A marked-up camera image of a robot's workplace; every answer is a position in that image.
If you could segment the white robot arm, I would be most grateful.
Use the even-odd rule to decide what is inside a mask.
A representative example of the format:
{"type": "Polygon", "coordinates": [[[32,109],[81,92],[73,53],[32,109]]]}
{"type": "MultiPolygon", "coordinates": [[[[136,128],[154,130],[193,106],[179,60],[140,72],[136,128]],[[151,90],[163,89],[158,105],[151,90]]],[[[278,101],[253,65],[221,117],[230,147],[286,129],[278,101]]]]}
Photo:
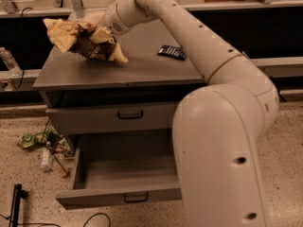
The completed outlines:
{"type": "Polygon", "coordinates": [[[115,33],[156,18],[206,85],[182,99],[172,143],[188,227],[270,227],[256,144],[274,123],[275,85],[177,0],[117,0],[104,22],[115,33]]]}

